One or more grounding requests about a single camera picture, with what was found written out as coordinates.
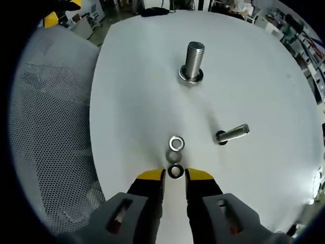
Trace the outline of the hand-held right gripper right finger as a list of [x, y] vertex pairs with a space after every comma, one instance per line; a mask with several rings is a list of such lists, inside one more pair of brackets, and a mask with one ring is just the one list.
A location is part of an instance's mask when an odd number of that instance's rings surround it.
[[255, 210], [224, 194], [212, 175], [185, 169], [187, 216], [194, 243], [291, 243], [292, 237], [261, 224]]

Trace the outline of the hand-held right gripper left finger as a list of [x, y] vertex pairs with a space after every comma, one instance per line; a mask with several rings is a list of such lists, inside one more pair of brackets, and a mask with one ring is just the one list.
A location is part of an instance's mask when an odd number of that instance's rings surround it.
[[141, 173], [126, 193], [98, 207], [76, 231], [77, 243], [155, 243], [162, 217], [165, 169]]

